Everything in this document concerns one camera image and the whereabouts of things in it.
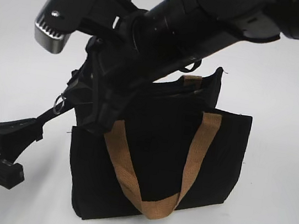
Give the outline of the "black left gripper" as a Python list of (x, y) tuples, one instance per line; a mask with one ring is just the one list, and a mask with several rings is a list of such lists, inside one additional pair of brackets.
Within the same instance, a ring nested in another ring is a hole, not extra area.
[(37, 118), (0, 122), (0, 186), (12, 189), (24, 181), (23, 166), (16, 162), (17, 158), (33, 142), (42, 139), (43, 126), (48, 121), (74, 108), (66, 99), (58, 100)]

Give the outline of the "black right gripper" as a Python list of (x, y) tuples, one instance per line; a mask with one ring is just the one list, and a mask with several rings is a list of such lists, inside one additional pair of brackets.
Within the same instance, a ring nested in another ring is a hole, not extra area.
[(87, 58), (72, 73), (65, 92), (77, 126), (106, 133), (138, 91), (148, 85), (151, 58), (126, 44), (92, 36)]

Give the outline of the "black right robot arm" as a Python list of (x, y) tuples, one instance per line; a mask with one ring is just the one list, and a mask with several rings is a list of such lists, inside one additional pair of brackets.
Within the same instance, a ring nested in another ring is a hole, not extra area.
[(68, 100), (77, 124), (101, 134), (155, 80), (240, 41), (299, 40), (299, 0), (164, 0), (148, 11), (101, 0), (81, 31), (91, 35), (80, 70), (89, 86)]

